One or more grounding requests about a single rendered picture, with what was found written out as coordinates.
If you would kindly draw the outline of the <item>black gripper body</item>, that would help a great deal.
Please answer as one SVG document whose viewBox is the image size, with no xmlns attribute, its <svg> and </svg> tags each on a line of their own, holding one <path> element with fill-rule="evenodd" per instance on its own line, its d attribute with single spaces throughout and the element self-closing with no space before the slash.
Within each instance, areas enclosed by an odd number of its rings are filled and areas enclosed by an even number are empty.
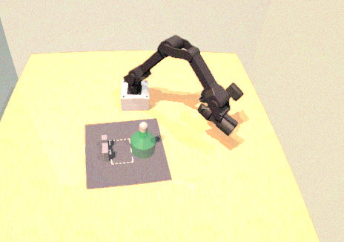
<svg viewBox="0 0 344 242">
<path fill-rule="evenodd" d="M 234 82 L 226 88 L 226 91 L 229 97 L 231 97 L 235 101 L 237 101 L 244 95 L 244 93 L 237 87 L 237 84 Z"/>
</svg>

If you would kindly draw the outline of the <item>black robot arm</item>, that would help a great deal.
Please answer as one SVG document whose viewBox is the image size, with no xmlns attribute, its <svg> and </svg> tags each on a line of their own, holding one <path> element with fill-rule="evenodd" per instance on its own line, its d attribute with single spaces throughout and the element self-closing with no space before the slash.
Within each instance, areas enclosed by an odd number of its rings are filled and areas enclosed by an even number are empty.
<svg viewBox="0 0 344 242">
<path fill-rule="evenodd" d="M 200 54 L 199 48 L 194 47 L 188 40 L 180 36 L 171 36 L 162 41 L 154 55 L 123 77 L 124 81 L 128 83 L 127 94 L 141 95 L 141 81 L 148 78 L 152 74 L 150 69 L 167 56 L 189 62 L 204 88 L 199 101 L 208 103 L 208 106 L 201 103 L 197 111 L 228 136 L 238 125 L 238 122 L 228 114 L 230 97 L 227 91 L 214 79 Z"/>
</svg>

